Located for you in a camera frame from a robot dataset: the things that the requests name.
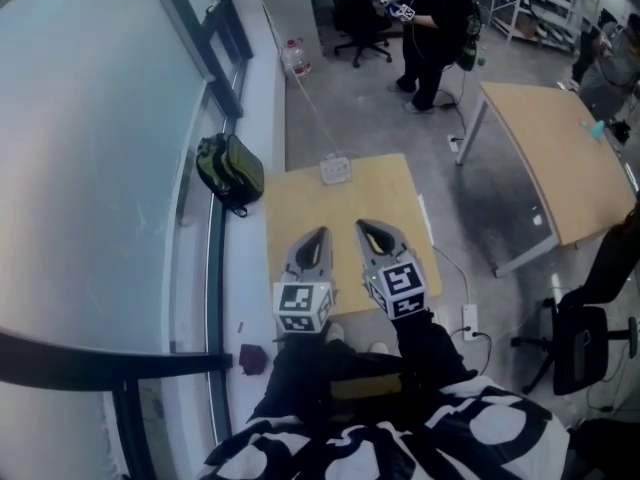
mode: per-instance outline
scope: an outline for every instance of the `gray floor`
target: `gray floor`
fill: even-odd
[[[323,33],[331,51],[331,33]],[[401,42],[392,40],[389,48],[394,62],[387,64],[376,54],[367,54],[362,67],[353,69],[352,51],[339,58],[328,56],[323,66],[303,81],[317,111],[326,122],[338,148],[349,154],[372,156],[401,152],[406,155],[418,193],[424,196],[436,247],[449,255],[467,273],[470,298],[478,306],[479,326],[493,338],[493,351],[487,374],[508,389],[519,391],[541,364],[543,355],[532,350],[510,348],[510,338],[518,333],[539,335],[548,328],[544,314],[537,312],[539,302],[553,295],[552,285],[563,290],[575,288],[585,279],[595,257],[598,242],[557,249],[533,263],[496,279],[493,268],[533,246],[548,235],[540,201],[508,138],[490,113],[480,130],[475,147],[464,168],[454,164],[446,135],[462,136],[459,116],[454,110],[438,110],[431,116],[414,116],[401,108],[399,96],[386,89],[403,68]],[[486,65],[466,75],[464,97],[460,105],[468,122],[478,94],[479,81],[515,82],[554,86],[566,77],[572,59],[549,50],[514,43],[505,48],[503,36],[485,31],[480,56]],[[441,88],[460,95],[463,76],[454,67],[443,77]],[[447,101],[439,94],[438,102]],[[531,115],[531,119],[544,116]],[[287,169],[317,164],[334,148],[322,133],[313,111],[295,83],[287,89]],[[635,146],[627,148],[633,155]],[[444,294],[437,303],[440,323],[450,331],[461,327],[461,306],[466,301],[464,283],[458,271],[442,256],[438,265]],[[631,278],[618,299],[607,307],[611,328],[623,328],[629,315],[640,316],[638,284]],[[390,349],[396,346],[392,325],[377,311],[366,311],[338,318],[345,327],[347,342],[364,350],[382,340]],[[469,368],[482,369],[486,360],[484,339],[467,343],[460,334],[454,337]],[[610,346],[609,374],[616,369],[623,345]],[[616,398],[620,405],[629,398],[640,375],[640,360],[625,364],[623,382]],[[594,406],[612,403],[618,386],[616,377],[608,384],[596,385],[590,395]],[[589,411],[586,393],[555,397],[547,377],[531,397],[553,410],[563,423],[575,424],[585,417],[602,416]],[[640,407],[632,397],[627,406]],[[621,419],[633,419],[636,413],[620,413]]]

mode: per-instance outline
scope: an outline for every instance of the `backpack worn on back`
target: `backpack worn on back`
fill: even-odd
[[[264,192],[262,162],[235,135],[218,133],[198,145],[198,174],[222,204],[239,217],[247,216],[245,205]]]
[[[456,64],[464,71],[471,71],[476,63],[478,53],[477,41],[482,30],[482,16],[480,14],[480,4],[478,0],[470,0],[472,11],[467,17],[467,41],[462,47],[460,55],[456,59]]]

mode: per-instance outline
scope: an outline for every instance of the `dark red object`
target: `dark red object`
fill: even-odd
[[[240,366],[245,375],[260,375],[267,366],[267,354],[258,345],[240,347]]]

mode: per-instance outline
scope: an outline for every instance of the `white shelving rack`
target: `white shelving rack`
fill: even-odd
[[[598,20],[597,12],[600,0],[528,0],[530,5],[523,7],[525,0],[492,0],[489,12],[489,23],[507,36],[507,45],[514,37],[534,43],[552,46],[560,50],[571,51],[573,44],[582,31],[583,20],[592,25]],[[546,4],[553,4],[558,11],[546,8]],[[495,11],[514,6],[511,21],[495,16]],[[550,33],[546,37],[536,34],[528,37],[517,27],[516,22],[520,14],[533,14],[540,21],[547,24]]]

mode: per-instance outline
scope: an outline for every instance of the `patterned fabric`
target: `patterned fabric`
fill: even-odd
[[[487,377],[447,386],[410,428],[309,428],[293,416],[258,418],[221,443],[201,479],[397,478],[553,480],[569,435],[534,402]]]

